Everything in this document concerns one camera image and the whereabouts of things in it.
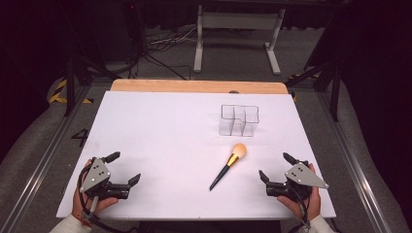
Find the black device with red light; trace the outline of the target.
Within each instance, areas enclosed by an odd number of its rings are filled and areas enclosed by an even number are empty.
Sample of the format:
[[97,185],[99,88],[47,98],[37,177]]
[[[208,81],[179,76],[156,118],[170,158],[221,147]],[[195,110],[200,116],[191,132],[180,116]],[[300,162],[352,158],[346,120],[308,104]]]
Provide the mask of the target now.
[[127,32],[133,48],[132,57],[135,62],[144,55],[146,49],[145,24],[142,18],[139,0],[122,0]]

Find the black tripod stand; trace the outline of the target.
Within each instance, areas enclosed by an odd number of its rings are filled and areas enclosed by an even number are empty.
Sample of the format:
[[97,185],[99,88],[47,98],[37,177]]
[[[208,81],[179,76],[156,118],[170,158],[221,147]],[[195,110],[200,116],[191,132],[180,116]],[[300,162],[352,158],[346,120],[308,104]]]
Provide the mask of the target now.
[[120,78],[117,74],[109,71],[104,65],[99,65],[96,62],[82,55],[72,56],[66,64],[66,81],[67,81],[67,105],[65,116],[68,117],[80,103],[76,94],[76,83],[81,87],[91,86],[93,78],[89,68],[95,70],[99,75],[108,77],[111,80]]
[[339,71],[339,65],[336,62],[324,63],[305,71],[303,74],[292,75],[292,77],[285,82],[285,86],[292,87],[315,75],[319,75],[313,84],[313,88],[317,92],[325,92],[326,88],[329,85],[331,85],[329,111],[331,113],[333,120],[337,121],[337,108],[340,92],[341,75]]

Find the white metal stand frame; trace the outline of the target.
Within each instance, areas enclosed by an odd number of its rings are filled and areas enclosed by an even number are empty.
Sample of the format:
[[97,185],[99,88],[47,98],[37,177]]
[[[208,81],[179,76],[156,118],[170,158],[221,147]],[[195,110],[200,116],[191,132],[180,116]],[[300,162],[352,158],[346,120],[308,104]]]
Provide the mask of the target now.
[[253,29],[271,30],[272,39],[264,44],[272,73],[281,74],[281,69],[274,51],[286,10],[281,9],[276,14],[246,14],[246,13],[212,13],[205,12],[202,5],[197,9],[197,41],[194,55],[193,72],[202,71],[203,29]]

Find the person's right hand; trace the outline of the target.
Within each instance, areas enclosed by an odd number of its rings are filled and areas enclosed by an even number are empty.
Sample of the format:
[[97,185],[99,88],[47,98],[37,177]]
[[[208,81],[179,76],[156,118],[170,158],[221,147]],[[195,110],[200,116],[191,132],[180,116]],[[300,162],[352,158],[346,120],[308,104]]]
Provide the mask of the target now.
[[[288,208],[296,219],[302,220],[304,213],[300,205],[286,196],[278,196],[277,200],[282,203],[286,208]],[[311,221],[315,217],[321,214],[321,196],[319,189],[316,186],[312,187],[312,194],[309,199],[305,200],[304,203],[307,205],[307,220]]]

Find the person's left hand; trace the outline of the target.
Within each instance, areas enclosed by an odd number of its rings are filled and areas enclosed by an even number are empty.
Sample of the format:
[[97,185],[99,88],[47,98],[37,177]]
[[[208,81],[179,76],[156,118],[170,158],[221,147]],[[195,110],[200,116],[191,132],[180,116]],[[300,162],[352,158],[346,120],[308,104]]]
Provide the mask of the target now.
[[[116,197],[109,197],[107,199],[100,200],[97,202],[93,213],[96,216],[99,216],[102,211],[114,206],[118,202],[119,202],[119,199]],[[89,224],[89,221],[83,216],[83,211],[84,211],[84,208],[81,204],[80,192],[78,189],[76,189],[74,192],[74,196],[73,196],[73,208],[72,208],[71,215],[75,217],[76,219],[78,219],[80,222],[84,224]]]

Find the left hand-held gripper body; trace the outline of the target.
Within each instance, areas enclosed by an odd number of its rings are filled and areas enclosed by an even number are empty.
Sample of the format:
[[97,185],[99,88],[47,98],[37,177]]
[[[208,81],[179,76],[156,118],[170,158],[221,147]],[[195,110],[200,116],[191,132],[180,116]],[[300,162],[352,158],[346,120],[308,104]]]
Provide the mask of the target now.
[[89,198],[98,197],[100,200],[109,197],[127,199],[130,185],[110,182],[111,172],[106,164],[112,161],[113,158],[95,158],[86,169],[86,177],[80,185],[80,192],[85,193]]

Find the aluminium floor rail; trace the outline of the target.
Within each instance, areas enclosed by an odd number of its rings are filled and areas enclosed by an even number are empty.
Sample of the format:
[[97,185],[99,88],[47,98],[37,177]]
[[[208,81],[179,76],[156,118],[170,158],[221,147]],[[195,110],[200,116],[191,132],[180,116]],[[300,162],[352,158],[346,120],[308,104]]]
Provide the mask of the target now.
[[337,138],[340,148],[343,150],[344,163],[349,171],[351,179],[355,185],[357,193],[375,233],[393,233],[391,227],[386,221],[386,218],[384,217],[377,199],[375,198],[370,184],[366,179],[358,160],[356,159],[356,156],[349,147],[347,138],[340,123],[334,120],[334,117],[330,112],[330,104],[328,103],[327,96],[323,92],[317,92],[317,96],[324,112],[326,113],[327,119],[331,125],[335,137]]
[[37,163],[36,169],[29,177],[24,190],[22,191],[16,204],[14,205],[14,208],[11,210],[7,220],[0,228],[0,233],[15,233],[29,205],[34,199],[40,185],[42,184],[47,172],[49,171],[49,168],[51,167],[52,162],[56,156],[56,152],[61,145],[62,138],[66,133],[69,125],[73,121],[73,118],[75,117],[78,109],[86,98],[88,91],[89,86],[83,86],[79,88],[79,92],[75,95],[75,99],[71,101],[71,112],[59,123],[54,135],[50,140],[50,143],[48,144],[47,149],[42,154],[40,161]]

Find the person's dark lap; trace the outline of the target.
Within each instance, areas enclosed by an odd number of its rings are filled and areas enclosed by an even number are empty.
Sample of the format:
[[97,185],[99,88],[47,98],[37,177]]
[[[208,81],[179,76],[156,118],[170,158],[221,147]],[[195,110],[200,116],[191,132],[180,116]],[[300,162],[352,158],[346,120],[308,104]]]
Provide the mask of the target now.
[[141,221],[139,233],[282,233],[277,220]]

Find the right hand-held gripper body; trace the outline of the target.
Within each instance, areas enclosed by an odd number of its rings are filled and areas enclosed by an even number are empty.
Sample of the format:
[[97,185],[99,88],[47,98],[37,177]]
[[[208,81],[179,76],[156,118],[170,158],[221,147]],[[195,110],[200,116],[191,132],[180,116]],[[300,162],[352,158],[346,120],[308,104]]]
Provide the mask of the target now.
[[297,162],[285,173],[284,183],[274,183],[265,178],[268,196],[286,196],[293,201],[303,201],[310,197],[312,188],[328,189],[329,185],[312,172],[303,162]]

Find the yellow black floor tape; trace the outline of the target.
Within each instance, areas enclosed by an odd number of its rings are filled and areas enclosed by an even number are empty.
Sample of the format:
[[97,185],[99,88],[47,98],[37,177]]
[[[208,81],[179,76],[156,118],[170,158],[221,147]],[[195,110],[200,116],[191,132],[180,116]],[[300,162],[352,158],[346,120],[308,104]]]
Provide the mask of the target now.
[[50,103],[54,103],[54,102],[64,103],[64,104],[67,103],[67,98],[60,96],[63,88],[64,88],[66,85],[67,85],[67,80],[66,80],[66,79],[62,79],[62,80],[58,83],[58,85],[57,85],[54,93],[51,95],[51,98],[49,99],[49,102],[50,102]]

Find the wooden table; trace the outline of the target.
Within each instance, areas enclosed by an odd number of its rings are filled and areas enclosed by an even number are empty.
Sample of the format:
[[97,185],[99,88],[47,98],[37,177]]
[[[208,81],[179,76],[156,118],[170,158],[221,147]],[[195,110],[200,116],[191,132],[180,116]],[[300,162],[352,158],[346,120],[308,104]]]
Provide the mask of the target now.
[[226,82],[226,81],[179,81],[179,80],[115,80],[111,91],[137,92],[199,92],[199,93],[247,93],[287,94],[283,83]]

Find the clear acrylic organizer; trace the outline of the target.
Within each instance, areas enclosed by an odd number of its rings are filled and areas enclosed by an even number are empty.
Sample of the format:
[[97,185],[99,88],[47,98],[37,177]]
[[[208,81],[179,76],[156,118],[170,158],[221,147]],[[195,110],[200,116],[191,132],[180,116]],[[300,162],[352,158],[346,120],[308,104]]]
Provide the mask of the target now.
[[221,136],[253,137],[258,124],[258,106],[221,105]]

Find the white board table cover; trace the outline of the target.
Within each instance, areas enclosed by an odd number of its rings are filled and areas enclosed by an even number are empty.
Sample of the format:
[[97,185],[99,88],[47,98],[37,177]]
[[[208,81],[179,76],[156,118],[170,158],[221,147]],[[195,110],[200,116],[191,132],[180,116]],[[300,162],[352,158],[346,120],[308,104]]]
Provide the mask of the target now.
[[[258,106],[253,137],[221,136],[221,105]],[[236,144],[247,153],[209,187]],[[259,178],[282,182],[291,165],[284,157],[316,161],[300,116],[288,94],[105,93],[57,211],[72,209],[80,171],[96,156],[115,151],[108,168],[114,183],[140,181],[127,199],[104,211],[113,219],[248,220],[286,219],[291,212],[269,197]]]

